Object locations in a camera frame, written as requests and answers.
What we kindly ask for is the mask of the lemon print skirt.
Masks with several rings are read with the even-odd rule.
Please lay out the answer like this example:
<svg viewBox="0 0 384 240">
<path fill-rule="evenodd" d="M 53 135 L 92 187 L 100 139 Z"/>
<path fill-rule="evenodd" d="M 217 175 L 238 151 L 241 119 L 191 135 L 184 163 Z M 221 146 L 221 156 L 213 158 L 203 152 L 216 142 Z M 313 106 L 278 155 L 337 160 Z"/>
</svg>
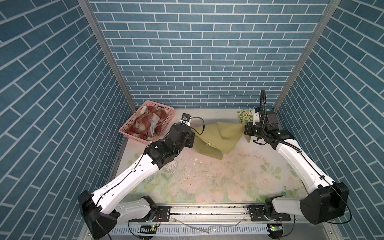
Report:
<svg viewBox="0 0 384 240">
<path fill-rule="evenodd" d="M 239 110 L 237 111 L 239 123 L 250 123 L 254 120 L 254 109 Z"/>
</svg>

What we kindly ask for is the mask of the olive green skirt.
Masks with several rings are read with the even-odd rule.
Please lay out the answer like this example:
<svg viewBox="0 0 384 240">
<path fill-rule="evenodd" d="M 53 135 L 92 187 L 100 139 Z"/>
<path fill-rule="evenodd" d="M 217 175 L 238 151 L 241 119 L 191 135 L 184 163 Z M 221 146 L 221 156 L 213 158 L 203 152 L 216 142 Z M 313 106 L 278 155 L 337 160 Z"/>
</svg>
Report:
<svg viewBox="0 0 384 240">
<path fill-rule="evenodd" d="M 223 154 L 229 155 L 242 137 L 247 143 L 251 141 L 251 137 L 244 134 L 245 126 L 242 123 L 215 122 L 195 127 L 193 148 L 202 155 L 222 160 Z"/>
</svg>

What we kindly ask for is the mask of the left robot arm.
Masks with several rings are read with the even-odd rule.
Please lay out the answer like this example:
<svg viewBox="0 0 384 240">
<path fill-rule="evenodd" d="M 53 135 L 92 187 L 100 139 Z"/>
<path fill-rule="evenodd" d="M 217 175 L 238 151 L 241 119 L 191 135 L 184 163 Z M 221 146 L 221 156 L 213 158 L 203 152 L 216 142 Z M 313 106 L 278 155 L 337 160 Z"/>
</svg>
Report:
<svg viewBox="0 0 384 240">
<path fill-rule="evenodd" d="M 124 172 L 94 192 L 83 191 L 78 196 L 80 214 L 93 239 L 109 235 L 120 222 L 149 221 L 158 213 L 158 206 L 149 196 L 123 204 L 121 201 L 143 180 L 172 162 L 184 148 L 192 148 L 194 129 L 191 115 L 183 114 L 181 121 L 171 126 L 160 140 L 150 143 L 144 152 Z"/>
</svg>

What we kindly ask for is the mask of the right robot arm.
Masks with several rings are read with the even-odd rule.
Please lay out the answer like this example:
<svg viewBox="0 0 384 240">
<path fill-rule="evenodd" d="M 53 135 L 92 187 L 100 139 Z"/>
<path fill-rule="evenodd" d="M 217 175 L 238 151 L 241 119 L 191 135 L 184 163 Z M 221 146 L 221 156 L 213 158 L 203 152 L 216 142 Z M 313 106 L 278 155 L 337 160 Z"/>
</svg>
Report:
<svg viewBox="0 0 384 240">
<path fill-rule="evenodd" d="M 348 187 L 325 174 L 304 152 L 295 137 L 288 130 L 279 128 L 275 112 L 256 108 L 252 115 L 252 121 L 245 126 L 245 135 L 254 137 L 254 143 L 262 139 L 277 151 L 302 180 L 308 193 L 299 200 L 282 196 L 267 199 L 265 216 L 272 220 L 278 214 L 303 216 L 314 225 L 342 217 L 349 209 Z"/>
</svg>

